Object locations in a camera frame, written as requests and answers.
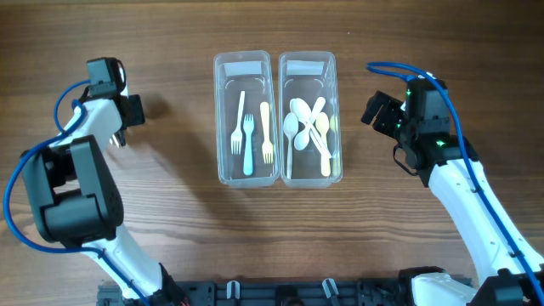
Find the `brown wood surface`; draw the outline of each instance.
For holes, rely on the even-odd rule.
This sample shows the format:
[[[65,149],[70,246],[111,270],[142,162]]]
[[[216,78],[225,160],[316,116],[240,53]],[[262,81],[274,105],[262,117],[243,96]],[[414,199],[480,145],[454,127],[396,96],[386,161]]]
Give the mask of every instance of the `brown wood surface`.
[[[402,98],[403,83],[365,71],[368,61],[394,60],[447,81],[497,196],[544,252],[542,2],[95,2],[0,6],[2,187],[23,150],[56,133],[54,101],[87,77],[86,60],[115,56],[148,122],[105,158],[125,224],[177,280],[353,279],[420,265],[474,277],[446,210],[393,163],[394,141],[360,123],[376,90]],[[213,57],[259,49],[272,58],[276,97],[281,53],[335,54],[339,184],[291,190],[278,180],[232,190],[219,183]],[[42,241],[21,182],[11,205],[25,234]],[[97,285],[109,281],[82,255],[22,246],[0,222],[1,305],[92,305]]]

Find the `black strap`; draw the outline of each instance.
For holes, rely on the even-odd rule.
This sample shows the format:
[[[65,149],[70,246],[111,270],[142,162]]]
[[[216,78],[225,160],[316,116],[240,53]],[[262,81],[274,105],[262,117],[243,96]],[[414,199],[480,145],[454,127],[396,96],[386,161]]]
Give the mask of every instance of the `black strap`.
[[[410,174],[411,176],[417,176],[417,172],[411,172],[410,169],[408,169],[408,167],[406,167],[405,165],[403,165],[400,161],[398,161],[396,158],[395,158],[395,154],[397,153],[397,150],[398,149],[402,149],[402,146],[400,144],[397,144],[394,148],[393,148],[393,160],[394,162],[397,163],[397,165],[399,165],[404,171],[406,171],[406,173]]]

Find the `blue tube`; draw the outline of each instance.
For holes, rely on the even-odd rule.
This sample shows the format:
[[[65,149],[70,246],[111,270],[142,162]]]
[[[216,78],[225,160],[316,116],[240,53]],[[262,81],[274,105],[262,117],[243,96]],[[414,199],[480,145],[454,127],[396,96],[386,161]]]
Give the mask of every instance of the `blue tube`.
[[[478,192],[480,199],[482,199],[482,202],[484,203],[491,217],[493,218],[493,220],[495,220],[495,223],[497,227],[499,228],[499,230],[501,231],[502,235],[504,235],[504,238],[507,240],[508,245],[510,245],[510,247],[512,248],[513,253],[516,255],[516,258],[519,260],[519,263],[524,268],[525,273],[527,274],[527,277],[529,278],[529,281],[531,285],[533,286],[533,289],[535,290],[536,296],[538,297],[540,301],[540,305],[544,306],[544,292],[542,292],[542,288],[540,286],[539,281],[536,279],[535,273],[530,268],[529,263],[527,263],[527,260],[524,257],[524,254],[521,252],[521,250],[519,250],[519,247],[516,244],[516,241],[512,238],[512,236],[508,232],[506,226],[501,221],[501,218],[499,218],[499,215],[496,213],[495,209],[493,208],[493,206],[487,199],[487,196],[485,196],[484,190],[479,185],[478,179],[476,178],[476,173],[474,173],[472,164],[470,163],[470,160],[468,158],[467,149],[465,148],[465,143],[462,139],[462,129],[461,129],[461,123],[459,122],[459,117],[457,116],[456,109],[453,106],[453,103],[451,103],[451,100],[450,100],[450,97],[448,97],[448,94],[439,85],[439,83],[436,82],[436,80],[434,80],[434,78],[432,78],[426,71],[423,71],[414,66],[401,64],[401,63],[393,63],[393,62],[371,62],[366,65],[366,69],[368,69],[371,72],[375,72],[378,74],[383,74],[383,75],[391,76],[391,77],[398,77],[401,80],[408,82],[406,80],[410,80],[409,77],[413,78],[414,76],[403,75],[403,74],[391,72],[391,71],[385,71],[385,70],[377,69],[377,67],[403,69],[403,70],[414,72],[422,77],[425,77],[429,82],[431,82],[431,84],[433,84],[433,86],[439,92],[442,99],[444,99],[444,102],[447,105],[448,110],[450,110],[453,122],[455,123],[459,149],[461,150],[462,159],[464,160],[465,166],[467,167],[468,175],[470,176],[470,179],[473,181],[474,188]]]
[[[70,90],[72,90],[73,88],[75,88],[75,87],[77,87],[79,85],[85,84],[86,82],[88,82],[88,81],[78,82],[78,83],[72,85],[71,87],[69,87],[68,89],[66,89],[62,93],[62,95],[60,96],[59,101],[57,101],[57,105],[55,106],[55,112],[54,112],[54,114],[55,114],[55,123],[58,123],[58,119],[57,119],[56,115],[57,115],[57,109],[58,109],[59,103],[62,100],[62,98],[68,92],[70,92]],[[28,152],[26,152],[26,154],[20,159],[19,164],[17,164],[17,167],[15,168],[13,173],[11,174],[11,177],[9,178],[8,184],[6,186],[6,190],[5,190],[4,195],[3,195],[3,216],[6,219],[6,224],[8,225],[8,228],[11,230],[11,232],[15,235],[15,237],[17,237],[17,239],[19,239],[21,242],[25,243],[30,248],[33,248],[33,249],[35,249],[37,251],[40,251],[40,252],[48,252],[48,253],[53,253],[53,254],[67,254],[67,253],[76,253],[76,252],[94,252],[94,253],[98,254],[99,257],[102,258],[104,260],[104,262],[110,267],[110,269],[115,274],[117,274],[119,276],[119,278],[121,278],[128,285],[128,287],[130,287],[134,292],[136,292],[136,294],[138,295],[140,300],[144,303],[144,305],[150,306],[150,302],[144,296],[144,294],[136,286],[132,285],[132,282],[108,259],[108,257],[106,256],[106,254],[105,254],[105,252],[103,250],[100,250],[100,249],[95,248],[95,247],[54,248],[54,247],[39,245],[36,242],[31,241],[30,239],[26,238],[20,232],[20,230],[17,228],[17,225],[15,225],[15,222],[14,222],[12,216],[11,216],[11,210],[9,208],[9,200],[11,198],[11,191],[14,188],[15,181],[19,177],[19,174],[21,173],[21,171],[25,167],[25,164],[31,159],[31,157],[33,157],[35,154],[39,153],[41,150],[45,149],[48,145],[51,145],[51,144],[53,144],[53,143],[55,143],[57,141],[65,139],[70,134],[74,133],[74,131],[76,131],[76,129],[79,128],[79,126],[82,124],[83,120],[85,119],[85,116],[87,115],[87,110],[85,109],[85,107],[83,107],[83,105],[79,102],[79,100],[76,100],[76,99],[72,103],[75,104],[76,107],[79,107],[79,109],[81,110],[81,115],[77,118],[76,122],[74,124],[72,124],[70,127],[68,127],[67,130],[62,129],[62,127],[60,127],[60,124],[58,123],[57,128],[60,127],[59,130],[61,131],[61,134],[58,135],[58,136],[55,136],[55,137],[53,137],[51,139],[48,139],[46,141],[43,141],[42,143],[34,146],[32,149],[30,149]]]

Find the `blue fork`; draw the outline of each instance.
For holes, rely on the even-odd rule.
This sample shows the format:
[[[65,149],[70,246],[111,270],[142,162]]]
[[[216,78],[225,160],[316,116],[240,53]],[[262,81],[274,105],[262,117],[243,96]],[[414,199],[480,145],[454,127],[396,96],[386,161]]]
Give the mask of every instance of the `blue fork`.
[[[253,115],[246,115],[244,118],[244,133],[246,133],[246,152],[244,153],[244,174],[253,174],[253,152],[252,152],[252,133],[255,129]]]

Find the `yellow spoon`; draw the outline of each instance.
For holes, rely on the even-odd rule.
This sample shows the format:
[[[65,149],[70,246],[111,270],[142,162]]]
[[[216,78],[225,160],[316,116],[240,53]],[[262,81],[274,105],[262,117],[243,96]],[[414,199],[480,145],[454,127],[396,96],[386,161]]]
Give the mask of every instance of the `yellow spoon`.
[[[317,116],[315,127],[320,131],[321,140],[323,140],[323,144],[327,148],[326,133],[329,131],[329,117],[326,116],[326,113],[321,112]],[[331,161],[329,161],[328,156],[321,155],[321,174],[325,177],[331,175]]]

